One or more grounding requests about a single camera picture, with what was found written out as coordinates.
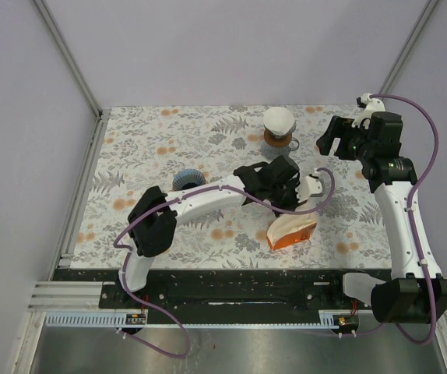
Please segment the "grey glass server jug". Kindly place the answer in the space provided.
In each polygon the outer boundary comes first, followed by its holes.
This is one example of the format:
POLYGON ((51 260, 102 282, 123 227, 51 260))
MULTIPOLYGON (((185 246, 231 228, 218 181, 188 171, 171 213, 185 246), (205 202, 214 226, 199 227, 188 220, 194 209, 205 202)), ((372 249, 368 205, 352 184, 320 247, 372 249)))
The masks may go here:
POLYGON ((300 146, 297 138, 288 136, 283 138, 271 137, 264 140, 261 147, 262 155, 267 160, 273 160, 278 156, 288 156, 300 146))

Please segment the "white paper coffee filter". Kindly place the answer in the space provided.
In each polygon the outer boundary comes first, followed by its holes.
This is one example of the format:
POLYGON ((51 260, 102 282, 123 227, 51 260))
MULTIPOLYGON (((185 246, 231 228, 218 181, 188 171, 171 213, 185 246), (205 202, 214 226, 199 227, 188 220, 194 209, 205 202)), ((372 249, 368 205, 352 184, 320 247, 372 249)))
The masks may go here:
POLYGON ((284 107, 268 108, 263 115, 263 125, 276 136, 285 136, 295 126, 293 114, 284 107))

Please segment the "blue plastic dripper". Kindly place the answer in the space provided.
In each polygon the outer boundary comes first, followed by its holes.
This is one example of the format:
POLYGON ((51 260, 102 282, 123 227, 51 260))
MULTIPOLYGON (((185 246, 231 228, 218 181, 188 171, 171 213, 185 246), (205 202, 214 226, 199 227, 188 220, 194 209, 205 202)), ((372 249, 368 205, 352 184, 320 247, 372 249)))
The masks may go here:
POLYGON ((204 174, 196 169, 185 169, 178 172, 172 180, 172 189, 174 191, 183 191, 206 184, 204 174))

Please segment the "grey glass dripper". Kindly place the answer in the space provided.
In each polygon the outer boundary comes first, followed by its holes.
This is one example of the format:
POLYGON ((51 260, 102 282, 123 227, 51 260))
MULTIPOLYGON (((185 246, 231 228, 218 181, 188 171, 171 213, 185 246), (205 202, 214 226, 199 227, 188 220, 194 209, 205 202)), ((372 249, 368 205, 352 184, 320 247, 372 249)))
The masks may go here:
POLYGON ((274 136, 283 137, 294 131, 296 122, 294 118, 265 118, 263 125, 274 136))

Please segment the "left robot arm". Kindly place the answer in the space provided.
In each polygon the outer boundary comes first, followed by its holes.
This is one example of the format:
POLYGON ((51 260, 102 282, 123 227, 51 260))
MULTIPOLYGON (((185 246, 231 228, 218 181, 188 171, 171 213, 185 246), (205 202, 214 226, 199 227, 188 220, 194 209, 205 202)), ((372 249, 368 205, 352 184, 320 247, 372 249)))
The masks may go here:
POLYGON ((116 299, 127 308, 141 303, 153 260, 171 247, 177 226, 213 211, 254 202, 268 201, 277 215, 294 212, 313 192, 322 191, 319 181, 301 176, 288 156, 241 166, 217 182, 184 185, 188 188, 174 192, 163 192, 159 186, 147 189, 128 215, 126 234, 134 247, 118 272, 116 291, 116 299))

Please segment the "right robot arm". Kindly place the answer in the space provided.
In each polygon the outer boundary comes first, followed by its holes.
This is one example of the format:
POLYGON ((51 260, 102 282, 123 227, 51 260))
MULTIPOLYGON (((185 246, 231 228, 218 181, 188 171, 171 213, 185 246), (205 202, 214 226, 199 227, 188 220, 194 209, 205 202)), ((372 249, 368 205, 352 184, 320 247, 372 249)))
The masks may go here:
POLYGON ((432 324, 447 310, 447 279, 421 220, 414 164, 399 154, 402 130, 400 115, 391 112, 372 113, 367 126, 334 116, 316 142, 326 155, 338 139, 335 157, 361 162, 382 213, 392 260, 390 280, 345 273, 343 281, 329 288, 329 299, 340 309, 357 299, 371 307, 380 323, 432 324))

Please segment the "orange coffee filter box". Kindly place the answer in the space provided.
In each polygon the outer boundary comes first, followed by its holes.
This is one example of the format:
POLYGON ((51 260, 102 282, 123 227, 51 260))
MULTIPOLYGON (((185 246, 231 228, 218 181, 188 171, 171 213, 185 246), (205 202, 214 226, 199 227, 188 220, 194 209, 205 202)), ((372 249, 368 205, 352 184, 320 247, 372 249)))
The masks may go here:
POLYGON ((266 239, 273 251, 309 240, 317 227, 318 214, 298 211, 282 214, 269 226, 266 239))

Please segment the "floral table mat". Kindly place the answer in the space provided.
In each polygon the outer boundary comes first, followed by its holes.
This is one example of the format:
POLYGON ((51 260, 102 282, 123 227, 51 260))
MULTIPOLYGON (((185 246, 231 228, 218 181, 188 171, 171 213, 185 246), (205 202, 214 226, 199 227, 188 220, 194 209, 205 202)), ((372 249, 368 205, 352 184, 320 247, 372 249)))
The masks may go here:
MULTIPOLYGON (((292 159, 303 174, 328 168, 321 178, 335 187, 311 239, 273 251, 266 241, 273 212, 252 203, 180 226, 172 247, 155 259, 156 268, 390 268, 382 215, 361 166, 323 157, 315 145, 331 117, 353 118, 357 107, 293 105, 290 111, 299 141, 292 159)), ((125 251, 113 242, 149 187, 169 191, 173 177, 188 168, 215 182, 242 165, 264 161, 264 112, 258 105, 113 108, 76 231, 71 268, 116 270, 123 264, 125 251)))

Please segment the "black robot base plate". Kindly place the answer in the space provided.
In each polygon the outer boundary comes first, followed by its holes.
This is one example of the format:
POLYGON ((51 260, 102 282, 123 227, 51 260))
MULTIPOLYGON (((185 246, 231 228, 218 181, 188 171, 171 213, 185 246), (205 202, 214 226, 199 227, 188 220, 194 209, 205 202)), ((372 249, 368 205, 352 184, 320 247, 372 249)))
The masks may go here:
POLYGON ((151 270, 135 295, 185 325, 306 324, 319 311, 364 310, 342 270, 151 270))

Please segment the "aluminium frame rails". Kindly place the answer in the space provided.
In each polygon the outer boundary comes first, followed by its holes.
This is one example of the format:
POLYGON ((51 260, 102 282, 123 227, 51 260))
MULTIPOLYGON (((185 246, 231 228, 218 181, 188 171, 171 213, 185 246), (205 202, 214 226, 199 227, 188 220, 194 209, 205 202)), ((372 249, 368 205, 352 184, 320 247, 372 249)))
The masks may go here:
MULTIPOLYGON (((49 275, 46 277, 48 281, 53 279, 57 270, 66 269, 68 267, 67 260, 71 256, 71 240, 74 239, 75 230, 78 227, 78 219, 81 218, 85 206, 84 199, 92 180, 92 169, 96 167, 99 147, 99 138, 104 134, 106 120, 110 114, 108 109, 102 108, 92 93, 88 83, 82 74, 80 67, 76 63, 56 18, 52 14, 51 8, 47 1, 32 1, 30 3, 36 11, 38 18, 41 20, 44 29, 48 33, 56 51, 58 51, 69 77, 74 82, 77 90, 86 104, 92 111, 93 126, 90 135, 84 146, 84 158, 79 166, 79 173, 76 183, 73 187, 71 203, 66 213, 64 227, 60 234, 56 250, 53 255, 49 275)), ((388 76, 382 84, 382 92, 389 93, 394 89, 396 84, 402 79, 402 74, 408 70, 413 54, 424 35, 428 32, 430 24, 433 22, 438 9, 442 6, 441 1, 427 1, 424 8, 417 17, 416 24, 413 26, 410 35, 403 44, 395 63, 389 70, 388 76)), ((437 338, 439 346, 439 354, 445 359, 445 367, 447 369, 447 316, 438 324, 437 338)))

